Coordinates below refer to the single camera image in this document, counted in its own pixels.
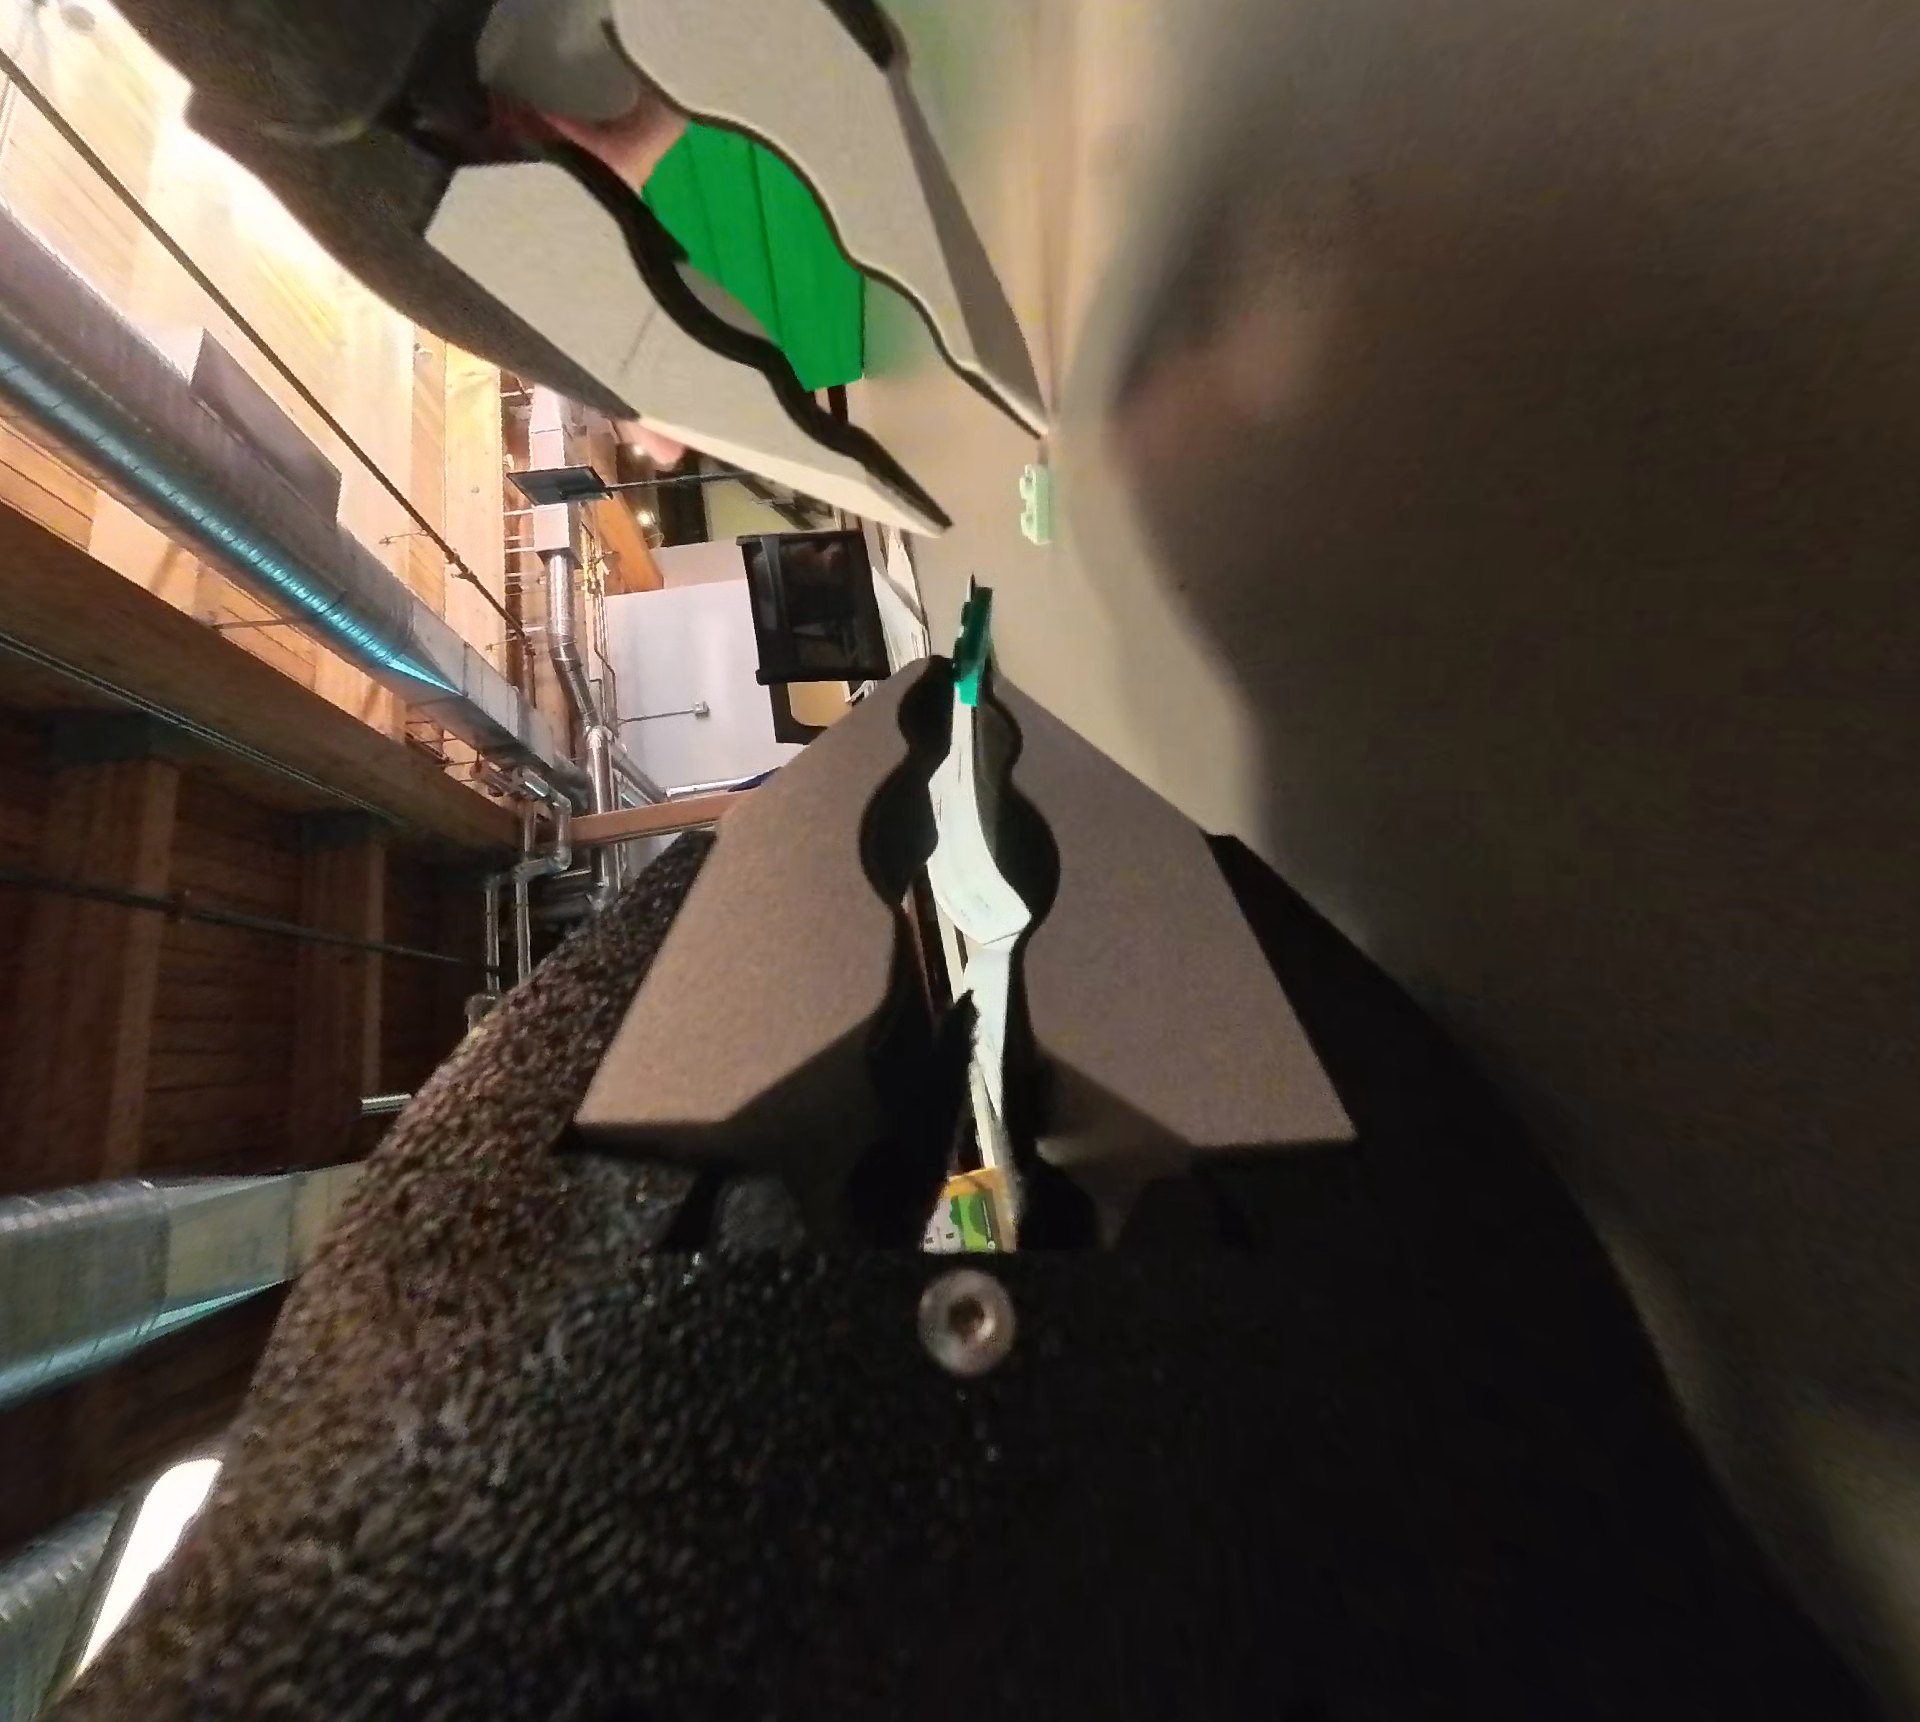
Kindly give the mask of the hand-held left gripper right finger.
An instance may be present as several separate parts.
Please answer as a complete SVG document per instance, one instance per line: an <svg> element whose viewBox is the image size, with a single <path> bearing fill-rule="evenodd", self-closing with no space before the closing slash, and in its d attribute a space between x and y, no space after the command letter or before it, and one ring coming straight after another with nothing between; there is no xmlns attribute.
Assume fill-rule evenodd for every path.
<svg viewBox="0 0 1920 1722"><path fill-rule="evenodd" d="M1007 677L994 854L1030 910L1007 1119L1018 1243L1119 1233L1157 1182L1356 1140L1211 838Z"/></svg>

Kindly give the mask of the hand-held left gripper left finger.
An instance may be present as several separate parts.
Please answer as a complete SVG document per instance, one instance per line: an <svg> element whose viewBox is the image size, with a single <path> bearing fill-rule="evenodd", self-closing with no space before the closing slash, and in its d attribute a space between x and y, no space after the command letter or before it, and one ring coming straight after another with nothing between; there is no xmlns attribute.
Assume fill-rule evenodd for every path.
<svg viewBox="0 0 1920 1722"><path fill-rule="evenodd" d="M914 662L716 822L576 1143L780 1182L834 1243L924 1242L962 1121L962 1012L931 990L909 893L953 706L951 660Z"/></svg>

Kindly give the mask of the green plastic bin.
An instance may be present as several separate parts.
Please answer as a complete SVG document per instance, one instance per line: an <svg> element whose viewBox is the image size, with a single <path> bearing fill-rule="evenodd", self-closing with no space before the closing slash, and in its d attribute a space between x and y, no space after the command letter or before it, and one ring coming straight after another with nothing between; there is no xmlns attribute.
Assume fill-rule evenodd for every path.
<svg viewBox="0 0 1920 1722"><path fill-rule="evenodd" d="M643 197L698 274L765 330L811 392L866 372L866 278L825 207L779 151L742 131L693 122L649 176Z"/></svg>

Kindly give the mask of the wooden beam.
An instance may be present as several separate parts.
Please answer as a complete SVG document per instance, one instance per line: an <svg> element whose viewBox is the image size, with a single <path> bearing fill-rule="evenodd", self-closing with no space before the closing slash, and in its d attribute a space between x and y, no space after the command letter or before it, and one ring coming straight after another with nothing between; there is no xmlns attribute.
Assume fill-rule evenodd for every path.
<svg viewBox="0 0 1920 1722"><path fill-rule="evenodd" d="M570 838L576 846L595 848L678 835L688 829L719 823L725 813L750 797L750 790L720 790L636 807L596 812L574 818L570 822Z"/></svg>

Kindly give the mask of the open instruction booklet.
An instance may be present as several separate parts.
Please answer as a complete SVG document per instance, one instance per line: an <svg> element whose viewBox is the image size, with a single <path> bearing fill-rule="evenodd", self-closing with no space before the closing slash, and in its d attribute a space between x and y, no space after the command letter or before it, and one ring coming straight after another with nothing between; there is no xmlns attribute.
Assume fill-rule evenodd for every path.
<svg viewBox="0 0 1920 1722"><path fill-rule="evenodd" d="M1025 1187L1007 1117L1007 1033L1015 959L1033 921L998 865L998 787L985 686L957 684L946 757L928 782L934 843L927 860L948 987L973 1006L966 1117L928 1236L961 1252L1010 1252Z"/></svg>

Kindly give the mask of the silver vertical pipe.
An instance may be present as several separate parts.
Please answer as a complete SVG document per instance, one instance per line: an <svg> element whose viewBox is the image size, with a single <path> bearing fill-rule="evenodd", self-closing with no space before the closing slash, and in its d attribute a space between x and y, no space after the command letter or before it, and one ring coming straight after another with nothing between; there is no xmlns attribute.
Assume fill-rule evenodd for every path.
<svg viewBox="0 0 1920 1722"><path fill-rule="evenodd" d="M614 725L587 667L579 607L579 560L570 547L543 547L541 569L549 658L580 725L593 807L608 812L616 806Z"/></svg>

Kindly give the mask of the black monitor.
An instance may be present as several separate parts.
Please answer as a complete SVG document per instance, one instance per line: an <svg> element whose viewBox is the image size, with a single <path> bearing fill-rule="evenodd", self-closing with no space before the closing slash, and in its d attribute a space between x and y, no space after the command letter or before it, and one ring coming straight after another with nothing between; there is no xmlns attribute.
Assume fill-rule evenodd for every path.
<svg viewBox="0 0 1920 1722"><path fill-rule="evenodd" d="M892 673L866 535L860 529L745 533L737 539L765 688L881 684Z"/></svg>

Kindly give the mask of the ceiling light panel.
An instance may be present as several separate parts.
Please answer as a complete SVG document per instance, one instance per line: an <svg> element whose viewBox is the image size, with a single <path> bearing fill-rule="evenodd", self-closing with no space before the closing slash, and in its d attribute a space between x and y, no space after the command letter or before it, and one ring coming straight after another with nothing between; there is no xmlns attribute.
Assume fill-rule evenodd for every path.
<svg viewBox="0 0 1920 1722"><path fill-rule="evenodd" d="M109 1535L99 1581L65 1669L68 1682L79 1680L130 1619L155 1575L204 1511L223 1468L224 1457L213 1446L197 1448L133 1492Z"/></svg>

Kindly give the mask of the silver round ventilation duct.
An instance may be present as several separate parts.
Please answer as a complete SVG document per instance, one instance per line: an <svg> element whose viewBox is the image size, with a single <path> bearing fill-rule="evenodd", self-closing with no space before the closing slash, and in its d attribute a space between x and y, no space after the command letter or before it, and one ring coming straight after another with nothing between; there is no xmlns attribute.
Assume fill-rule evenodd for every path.
<svg viewBox="0 0 1920 1722"><path fill-rule="evenodd" d="M13 211L3 215L4 405L72 468L472 749L576 806L553 721Z"/></svg>

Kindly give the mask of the silver rectangular duct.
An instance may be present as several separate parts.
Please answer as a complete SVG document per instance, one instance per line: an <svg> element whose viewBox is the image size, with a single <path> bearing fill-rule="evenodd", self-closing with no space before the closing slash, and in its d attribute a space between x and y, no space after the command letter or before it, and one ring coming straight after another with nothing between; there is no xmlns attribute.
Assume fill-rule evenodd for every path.
<svg viewBox="0 0 1920 1722"><path fill-rule="evenodd" d="M340 1161L4 1197L3 1410L287 1288L362 1172Z"/></svg>

